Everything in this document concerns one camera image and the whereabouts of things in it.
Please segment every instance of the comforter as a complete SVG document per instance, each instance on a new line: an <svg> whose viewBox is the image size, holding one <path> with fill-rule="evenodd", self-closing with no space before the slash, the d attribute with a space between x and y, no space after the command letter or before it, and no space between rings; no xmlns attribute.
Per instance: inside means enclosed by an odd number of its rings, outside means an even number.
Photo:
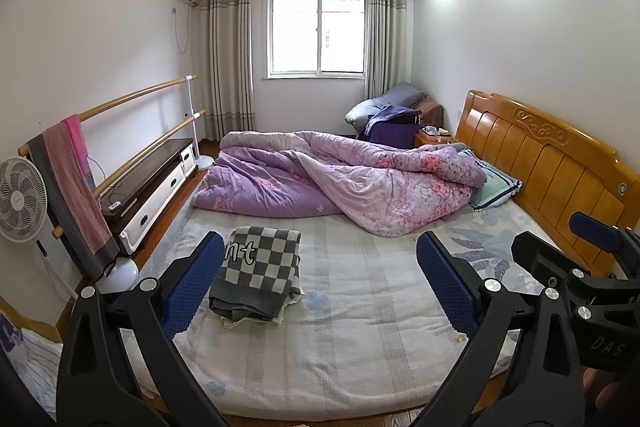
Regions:
<svg viewBox="0 0 640 427"><path fill-rule="evenodd" d="M257 217L345 213L368 232L398 237L462 208L482 169L453 147L418 149L313 131L232 132L194 206Z"/></svg>

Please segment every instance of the wooden floor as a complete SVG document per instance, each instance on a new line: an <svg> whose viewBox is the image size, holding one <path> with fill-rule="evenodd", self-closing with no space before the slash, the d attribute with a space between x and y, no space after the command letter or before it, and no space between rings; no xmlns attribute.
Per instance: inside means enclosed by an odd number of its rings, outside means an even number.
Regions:
<svg viewBox="0 0 640 427"><path fill-rule="evenodd" d="M212 156L213 158L217 158L218 154L220 153L220 148L215 142L203 140L203 142L200 143L200 153ZM155 250L159 241L162 239L162 236L165 234L165 232L175 219L175 216L177 216L182 206L191 197L193 191L202 181L205 174L206 172L204 171L197 172L195 175L190 177L180 188L176 197L166 206L164 211L162 211L162 214L154 223L152 229L147 235L145 246L141 250L138 250L133 256L133 259L135 260L139 268L142 268L145 265L146 261L149 260L149 257L151 257L152 252ZM85 285L86 282L81 282L78 286L78 292ZM66 330L66 325L68 324L68 320L71 315L71 308L72 304L69 304L67 308L65 308L65 311L60 316L60 319L58 320L58 323L56 325L63 339L64 331ZM504 377L504 374L499 375L498 377L492 378L487 383L487 386L482 392L480 400L476 404L476 409L474 410L484 409L485 407L488 407L494 403L494 401L500 394L500 390L502 389ZM166 411L166 406L158 397L156 397L156 399L150 400L149 404L157 407L158 409ZM306 425L309 425L310 427L408 427L411 422L418 416L418 414L420 414L420 411L421 409L414 409L411 411L382 415L377 417L365 417L351 420L334 420L313 423L307 422ZM227 420L233 427L294 427L302 423L301 421L257 420L254 418L242 418L238 416L228 416Z"/></svg>

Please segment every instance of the bed sheet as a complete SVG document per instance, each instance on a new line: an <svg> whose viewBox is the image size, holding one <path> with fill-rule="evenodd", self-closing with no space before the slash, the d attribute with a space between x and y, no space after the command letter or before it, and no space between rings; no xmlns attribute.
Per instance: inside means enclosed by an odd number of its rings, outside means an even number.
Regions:
<svg viewBox="0 0 640 427"><path fill-rule="evenodd" d="M203 301L175 345L223 412L264 419L319 421L411 409L427 403L465 346L417 265L415 243L434 230L483 277L514 291L542 289L508 261L524 230L550 242L513 201L482 212L465 208L414 233L378 237L346 216L262 219L197 209L174 247L155 265L191 253L216 230L241 225L302 232L300 279L306 296L287 307L282 325L247 323L233 330ZM505 339L495 372L508 367L516 335ZM143 388L155 391L134 337L126 341Z"/></svg>

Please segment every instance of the white wall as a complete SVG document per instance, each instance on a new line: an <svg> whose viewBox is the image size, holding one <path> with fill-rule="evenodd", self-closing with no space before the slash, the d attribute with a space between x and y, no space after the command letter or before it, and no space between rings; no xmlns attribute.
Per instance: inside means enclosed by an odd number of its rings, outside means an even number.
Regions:
<svg viewBox="0 0 640 427"><path fill-rule="evenodd" d="M469 89L610 144L640 172L640 0L415 0L412 80L454 130Z"/></svg>
<svg viewBox="0 0 640 427"><path fill-rule="evenodd" d="M268 0L252 0L251 19L257 129L263 132L315 130L353 134L344 115L364 100L364 80L267 80ZM410 4L408 19L413 19Z"/></svg>
<svg viewBox="0 0 640 427"><path fill-rule="evenodd" d="M132 90L189 74L172 7L186 37L186 6L172 0L0 0L0 158L66 116ZM184 119L185 86L148 95L82 125L92 158L107 175ZM94 168L97 182L102 174ZM73 287L79 274L46 223L40 238ZM31 241L0 238L0 295L20 312L55 324L58 297Z"/></svg>

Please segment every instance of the window frame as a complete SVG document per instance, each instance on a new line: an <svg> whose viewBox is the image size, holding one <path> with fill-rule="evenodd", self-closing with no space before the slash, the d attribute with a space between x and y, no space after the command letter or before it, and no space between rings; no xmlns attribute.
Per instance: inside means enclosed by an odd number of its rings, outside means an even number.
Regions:
<svg viewBox="0 0 640 427"><path fill-rule="evenodd" d="M364 80L367 74L367 50L369 48L369 4L364 0L364 49L362 60L362 73L350 73L347 71L322 71L322 0L318 0L318 34L316 46L318 55L316 57L315 71L273 71L273 0L268 0L268 28L267 28L267 79L278 78L345 78L353 80Z"/></svg>

